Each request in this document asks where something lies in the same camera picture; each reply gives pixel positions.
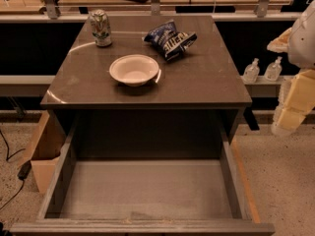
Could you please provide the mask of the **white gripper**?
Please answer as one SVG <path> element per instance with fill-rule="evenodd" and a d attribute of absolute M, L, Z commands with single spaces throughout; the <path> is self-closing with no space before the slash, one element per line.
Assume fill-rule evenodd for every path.
<path fill-rule="evenodd" d="M 267 49 L 276 53 L 287 52 L 288 61 L 301 69 L 315 68 L 315 0 L 294 22 L 292 28 L 272 40 Z M 273 134 L 292 134 L 314 107 L 315 70 L 302 70 L 292 79 L 285 79 L 273 117 Z"/>

